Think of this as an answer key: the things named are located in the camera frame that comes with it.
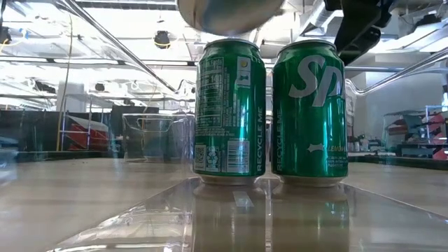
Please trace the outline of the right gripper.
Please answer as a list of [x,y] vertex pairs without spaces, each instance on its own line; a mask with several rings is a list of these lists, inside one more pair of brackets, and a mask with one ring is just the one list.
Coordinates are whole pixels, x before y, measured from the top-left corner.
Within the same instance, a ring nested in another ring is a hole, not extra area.
[[381,38],[378,28],[386,27],[398,0],[324,0],[327,11],[342,11],[343,18],[335,38],[345,66],[375,47]]

